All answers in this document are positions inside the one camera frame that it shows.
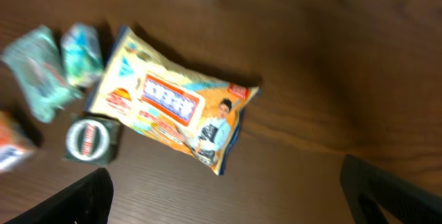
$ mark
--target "orange snack packet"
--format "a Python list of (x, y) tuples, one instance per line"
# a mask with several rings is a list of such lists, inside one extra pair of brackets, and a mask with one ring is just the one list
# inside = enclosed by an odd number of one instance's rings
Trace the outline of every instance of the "orange snack packet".
[(196, 157), (217, 175), (258, 92), (177, 65), (123, 28), (88, 110)]
[(0, 112), (0, 173), (11, 170), (36, 149), (15, 120)]

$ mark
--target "brown wooden surface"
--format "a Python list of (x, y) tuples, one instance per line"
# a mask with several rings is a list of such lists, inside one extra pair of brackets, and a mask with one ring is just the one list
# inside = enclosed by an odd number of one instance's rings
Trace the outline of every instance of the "brown wooden surface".
[[(226, 175), (124, 130), (109, 223), (351, 223), (338, 182), (353, 153), (442, 196), (442, 0), (0, 0), (0, 47), (39, 24), (96, 25), (104, 54), (122, 24), (170, 59), (260, 84)], [(29, 114), (11, 72), (4, 109)], [(42, 150), (0, 175), (0, 221), (85, 176), (63, 161), (82, 102)]]

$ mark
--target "chef illustration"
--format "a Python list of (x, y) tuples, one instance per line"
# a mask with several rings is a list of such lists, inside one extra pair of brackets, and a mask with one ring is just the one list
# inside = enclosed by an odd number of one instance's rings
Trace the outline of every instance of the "chef illustration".
[(207, 119), (190, 143), (196, 153), (211, 162), (215, 162), (215, 152), (224, 146), (230, 133), (230, 125), (226, 118), (231, 110), (232, 101), (223, 99), (218, 105), (218, 115), (215, 118)]

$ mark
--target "wooden table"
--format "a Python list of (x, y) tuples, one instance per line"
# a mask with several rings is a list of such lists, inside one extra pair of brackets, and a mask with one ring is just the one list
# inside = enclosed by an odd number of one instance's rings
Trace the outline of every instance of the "wooden table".
[[(120, 25), (189, 68), (262, 94), (247, 107), (226, 175), (124, 130), (109, 223), (352, 223), (338, 176), (356, 154), (442, 195), (442, 0), (0, 0), (0, 46), (46, 24)], [(23, 109), (0, 69), (2, 109)], [(0, 221), (96, 167), (66, 162), (77, 101), (39, 153), (0, 175)]]

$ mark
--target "person on packaging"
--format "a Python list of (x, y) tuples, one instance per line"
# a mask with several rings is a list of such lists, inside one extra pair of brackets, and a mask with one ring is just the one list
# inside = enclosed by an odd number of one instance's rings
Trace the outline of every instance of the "person on packaging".
[(230, 133), (227, 116), (232, 109), (232, 101), (223, 99), (218, 105), (218, 116), (207, 119), (198, 129), (191, 146), (196, 153), (214, 162), (215, 153), (220, 150)]

